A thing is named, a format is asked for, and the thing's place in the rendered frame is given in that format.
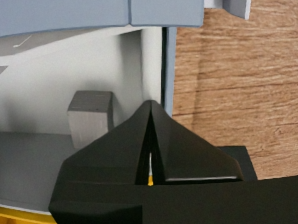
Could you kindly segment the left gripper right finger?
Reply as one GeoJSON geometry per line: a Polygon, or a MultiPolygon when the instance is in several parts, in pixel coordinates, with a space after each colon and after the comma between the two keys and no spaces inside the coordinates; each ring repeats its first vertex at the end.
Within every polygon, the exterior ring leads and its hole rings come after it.
{"type": "Polygon", "coordinates": [[[152,185],[245,181],[236,159],[174,120],[156,100],[150,108],[152,185]]]}

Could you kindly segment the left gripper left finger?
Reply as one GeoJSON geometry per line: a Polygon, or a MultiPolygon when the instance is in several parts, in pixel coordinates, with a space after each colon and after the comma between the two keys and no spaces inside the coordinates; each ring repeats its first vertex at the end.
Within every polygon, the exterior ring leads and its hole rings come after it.
{"type": "Polygon", "coordinates": [[[150,100],[144,101],[129,119],[65,159],[56,183],[62,180],[87,180],[148,185],[150,105],[150,100]]]}

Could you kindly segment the yellow open bin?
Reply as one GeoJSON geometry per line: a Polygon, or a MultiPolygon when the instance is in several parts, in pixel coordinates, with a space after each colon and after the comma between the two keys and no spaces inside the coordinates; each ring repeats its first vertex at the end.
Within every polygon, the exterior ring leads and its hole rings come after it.
{"type": "Polygon", "coordinates": [[[5,208],[0,206],[0,224],[57,224],[57,223],[54,221],[52,215],[21,211],[21,210],[5,208]]]}

